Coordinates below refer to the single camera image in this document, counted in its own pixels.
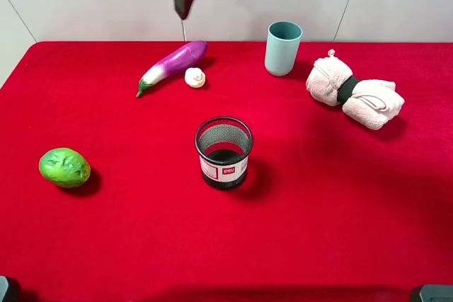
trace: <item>light blue cup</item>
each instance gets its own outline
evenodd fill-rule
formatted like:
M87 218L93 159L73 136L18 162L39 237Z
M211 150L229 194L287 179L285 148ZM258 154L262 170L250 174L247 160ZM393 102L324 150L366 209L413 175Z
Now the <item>light blue cup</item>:
M270 74L284 76L291 72L302 34L302 29L290 21L269 26L264 65Z

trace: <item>black mesh cup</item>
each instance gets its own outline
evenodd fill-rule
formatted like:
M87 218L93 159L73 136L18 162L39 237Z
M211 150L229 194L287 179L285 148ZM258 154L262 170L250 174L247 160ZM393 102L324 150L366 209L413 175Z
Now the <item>black mesh cup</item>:
M203 123L195 135L195 146L206 183L219 190L241 184L247 176L252 145L250 129L236 118L216 117Z

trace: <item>cup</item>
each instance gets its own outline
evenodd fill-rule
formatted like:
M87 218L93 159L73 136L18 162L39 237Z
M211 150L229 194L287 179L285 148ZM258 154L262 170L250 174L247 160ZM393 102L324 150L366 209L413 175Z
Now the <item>cup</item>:
M302 29L290 21L278 21L268 28L265 68L274 76L291 72L299 49Z
M250 129L232 117L216 117L205 122L195 135L205 182L219 190L230 190L247 176L252 149Z

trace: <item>black band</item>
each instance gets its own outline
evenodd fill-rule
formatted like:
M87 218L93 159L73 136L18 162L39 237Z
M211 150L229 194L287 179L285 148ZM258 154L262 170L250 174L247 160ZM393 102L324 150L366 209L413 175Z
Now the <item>black band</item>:
M352 96L352 90L354 90L354 87L359 82L360 81L357 78L351 76L343 84L341 84L337 93L337 101L340 102L341 105L346 103L346 100L348 100Z

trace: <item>towel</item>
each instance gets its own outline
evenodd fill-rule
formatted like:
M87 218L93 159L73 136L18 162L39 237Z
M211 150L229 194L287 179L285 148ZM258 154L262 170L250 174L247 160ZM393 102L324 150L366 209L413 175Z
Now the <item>towel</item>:
M378 130L399 114L404 99L390 81L356 79L351 68L330 50L314 62L306 80L311 96L327 105L342 104L343 112L369 129Z

